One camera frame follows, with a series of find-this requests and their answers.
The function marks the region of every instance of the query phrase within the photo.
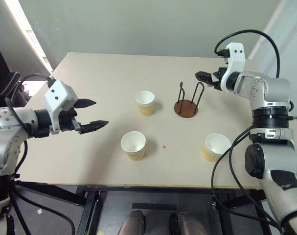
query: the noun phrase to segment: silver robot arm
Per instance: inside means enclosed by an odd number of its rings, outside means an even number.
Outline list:
[[[21,144],[28,138],[43,138],[60,131],[75,130],[80,134],[96,131],[108,121],[93,121],[87,125],[77,122],[74,108],[85,108],[95,102],[78,99],[73,89],[63,82],[52,79],[45,94],[45,109],[12,108],[27,127],[23,128],[8,107],[0,108],[0,217],[5,218],[4,209],[9,205],[8,192],[15,178],[15,169]],[[0,234],[6,234],[6,226],[0,225]]]
[[[228,67],[213,73],[218,81],[212,81],[206,72],[198,72],[196,77],[250,101],[253,144],[245,153],[245,169],[258,179],[282,231],[297,234],[297,152],[289,128],[289,81],[242,71],[245,56],[241,43],[230,43],[227,50]]]

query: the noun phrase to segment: table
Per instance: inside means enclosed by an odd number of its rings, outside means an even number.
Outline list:
[[[108,120],[109,124],[84,135],[67,131],[30,139],[29,153],[20,169],[21,180],[89,186],[96,191],[210,188],[214,163],[200,156],[205,138],[210,133],[221,133],[233,141],[252,123],[249,101],[206,87],[196,116],[179,117],[174,104],[181,81],[185,98],[191,99],[197,84],[194,74],[213,73],[224,65],[220,58],[67,54],[52,76],[70,85],[79,98],[97,102],[77,109],[76,119],[82,124],[94,120]],[[250,60],[245,69],[257,71]],[[142,90],[152,91],[156,96],[150,117],[142,116],[137,110],[135,94]],[[27,106],[42,109],[46,91],[47,87],[42,87]],[[290,127],[297,145],[297,122],[291,121]],[[133,130],[147,138],[145,156],[138,162],[130,160],[120,147],[122,136]],[[249,144],[246,139],[234,150],[234,170],[245,188],[261,189],[244,169],[244,154]],[[238,188],[227,159],[218,166],[214,184],[221,189]],[[89,225],[95,200],[100,198],[95,192],[88,195],[80,232]]]

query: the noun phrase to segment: white paper cup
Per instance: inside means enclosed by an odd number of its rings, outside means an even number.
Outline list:
[[[202,156],[210,162],[215,162],[230,147],[231,142],[227,137],[218,133],[212,133],[206,137]]]
[[[149,91],[141,91],[135,96],[138,109],[144,116],[150,116],[154,109],[155,96]]]
[[[144,156],[144,147],[146,145],[145,136],[138,131],[131,131],[125,134],[121,139],[121,148],[132,160],[141,160]]]

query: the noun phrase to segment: grey floor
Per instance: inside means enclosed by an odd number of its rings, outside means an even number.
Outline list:
[[[76,187],[62,187],[75,192]],[[57,201],[43,197],[28,191],[23,195],[44,206],[48,206],[64,213],[70,217],[75,228],[78,228],[83,207],[69,203]],[[39,208],[34,207],[22,200],[17,200],[25,221],[33,235],[67,235],[70,234],[70,226],[67,221],[58,216],[42,210],[38,214]],[[221,235],[221,226],[218,211],[211,206],[211,196],[209,194],[170,194],[170,193],[144,193],[144,192],[117,192],[107,193],[104,201],[102,214],[100,217],[98,232],[102,231],[105,235],[116,235],[119,228],[128,214],[133,210],[133,203],[158,203],[173,204],[177,206],[176,212],[187,212],[194,215],[201,221],[208,234]],[[169,215],[175,211],[163,210],[141,210],[146,216],[146,235],[169,235],[168,219]],[[256,215],[253,206],[241,207],[238,212]],[[11,215],[15,219],[16,235],[24,235],[24,231],[17,219],[13,209]],[[262,230],[259,222],[231,215],[231,224],[235,235],[259,235]]]

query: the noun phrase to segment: tripod leg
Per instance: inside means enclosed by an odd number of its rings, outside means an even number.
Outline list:
[[[7,223],[7,234],[8,235],[15,235],[15,221],[11,215],[6,217]]]
[[[33,193],[52,197],[64,202],[69,202],[76,205],[85,205],[86,203],[86,199],[84,197],[81,197],[75,193],[69,192],[55,185],[22,181],[16,181],[15,184],[16,186],[23,187],[23,189],[29,190]]]
[[[23,216],[21,214],[21,211],[20,211],[20,209],[18,207],[18,204],[17,204],[16,198],[15,198],[15,195],[13,194],[12,191],[9,192],[9,196],[10,196],[10,200],[11,200],[12,206],[15,209],[15,211],[17,213],[17,216],[19,218],[19,221],[20,221],[20,223],[21,223],[21,225],[22,225],[22,227],[23,227],[23,229],[25,231],[25,234],[26,235],[31,235],[31,232],[30,232],[29,228],[27,227],[27,225],[25,223],[25,220],[24,220],[24,218],[23,218]]]

